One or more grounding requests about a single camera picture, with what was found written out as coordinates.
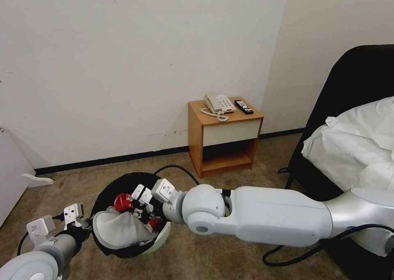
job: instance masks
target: white drawer front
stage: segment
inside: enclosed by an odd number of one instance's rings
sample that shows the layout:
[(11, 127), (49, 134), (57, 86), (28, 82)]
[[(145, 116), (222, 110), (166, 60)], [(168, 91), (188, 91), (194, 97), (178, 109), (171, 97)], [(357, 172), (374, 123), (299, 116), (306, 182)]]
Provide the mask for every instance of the white drawer front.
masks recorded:
[(260, 121), (258, 119), (204, 126), (203, 146), (255, 139), (259, 132)]

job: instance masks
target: telephone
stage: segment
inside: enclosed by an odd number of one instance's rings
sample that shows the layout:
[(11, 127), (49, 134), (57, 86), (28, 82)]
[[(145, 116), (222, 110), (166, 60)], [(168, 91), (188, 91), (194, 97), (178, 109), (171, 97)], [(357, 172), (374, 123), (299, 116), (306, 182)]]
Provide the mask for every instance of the telephone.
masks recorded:
[(237, 110), (225, 95), (216, 96), (212, 93), (206, 93), (204, 103), (208, 108), (201, 109), (201, 112), (216, 117), (219, 122), (225, 122), (229, 119), (229, 117), (223, 115), (224, 113), (232, 113)]

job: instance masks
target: beige carpet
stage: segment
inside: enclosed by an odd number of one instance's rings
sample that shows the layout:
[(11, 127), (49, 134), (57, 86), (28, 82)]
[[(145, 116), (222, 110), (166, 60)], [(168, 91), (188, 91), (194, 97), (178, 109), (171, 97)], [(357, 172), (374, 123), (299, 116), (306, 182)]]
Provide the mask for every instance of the beige carpet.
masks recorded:
[[(259, 141), (253, 169), (213, 175), (201, 183), (234, 189), (243, 185), (283, 188), (287, 175), (277, 175), (287, 165), (300, 135)], [(115, 178), (129, 172), (154, 172), (167, 165), (184, 166), (196, 174), (188, 153), (152, 157), (47, 175), (54, 185), (27, 189), (0, 228), (0, 265), (16, 255), (25, 224), (45, 214), (55, 215), (72, 203), (83, 203), (89, 214), (97, 195)], [(169, 168), (160, 173), (180, 190), (194, 186), (181, 170)], [(302, 190), (297, 185), (294, 189)], [(70, 279), (347, 279), (323, 251), (299, 264), (271, 268), (261, 256), (274, 246), (243, 242), (236, 237), (214, 234), (198, 236), (185, 225), (172, 224), (167, 242), (158, 251), (122, 260), (106, 257), (90, 237), (73, 258)], [(27, 239), (22, 251), (31, 250)], [(272, 260), (288, 260), (307, 248), (285, 247)]]

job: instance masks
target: black bed frame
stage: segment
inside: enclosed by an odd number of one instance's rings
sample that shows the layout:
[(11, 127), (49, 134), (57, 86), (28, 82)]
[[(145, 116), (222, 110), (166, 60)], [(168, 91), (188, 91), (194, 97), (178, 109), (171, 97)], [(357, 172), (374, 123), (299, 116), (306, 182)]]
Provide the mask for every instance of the black bed frame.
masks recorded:
[[(394, 45), (358, 46), (348, 50), (335, 63), (309, 117), (289, 165), (287, 187), (294, 179), (306, 194), (318, 201), (343, 193), (330, 179), (306, 160), (303, 142), (328, 116), (338, 116), (351, 108), (394, 96)], [(391, 279), (394, 255), (386, 258), (372, 254), (351, 239), (327, 249), (351, 279)]]

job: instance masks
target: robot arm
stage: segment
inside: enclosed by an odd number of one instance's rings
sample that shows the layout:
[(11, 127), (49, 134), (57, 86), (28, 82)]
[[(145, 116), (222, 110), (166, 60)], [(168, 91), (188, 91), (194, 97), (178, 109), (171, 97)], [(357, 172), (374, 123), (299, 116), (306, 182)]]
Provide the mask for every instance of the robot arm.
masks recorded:
[[(164, 202), (168, 219), (200, 235), (215, 232), (250, 242), (309, 246), (360, 225), (394, 228), (394, 193), (388, 191), (351, 189), (318, 202), (297, 191), (262, 187), (222, 190), (201, 184), (185, 193), (161, 179), (151, 192)], [(379, 256), (386, 256), (394, 245), (393, 234), (377, 228), (357, 232), (352, 239)]]
[[(152, 190), (139, 185), (129, 196), (123, 196), (125, 205), (131, 205), (133, 215), (143, 223), (157, 215), (150, 203), (154, 198), (163, 203), (159, 216), (186, 224), (196, 234), (231, 234), (257, 243), (309, 246), (365, 224), (394, 228), (394, 192), (371, 189), (351, 189), (336, 199), (318, 202), (293, 190), (261, 187), (225, 190), (200, 184), (181, 192), (168, 180), (160, 179)], [(49, 235), (54, 229), (50, 216), (29, 223), (34, 251), (6, 263), (0, 269), (0, 278), (46, 280), (61, 275), (66, 279), (71, 258), (92, 229), (90, 219), (82, 221), (82, 215), (79, 204), (66, 207), (65, 230), (55, 237)], [(388, 255), (394, 247), (394, 234), (388, 230), (362, 230), (352, 238), (380, 256)]]

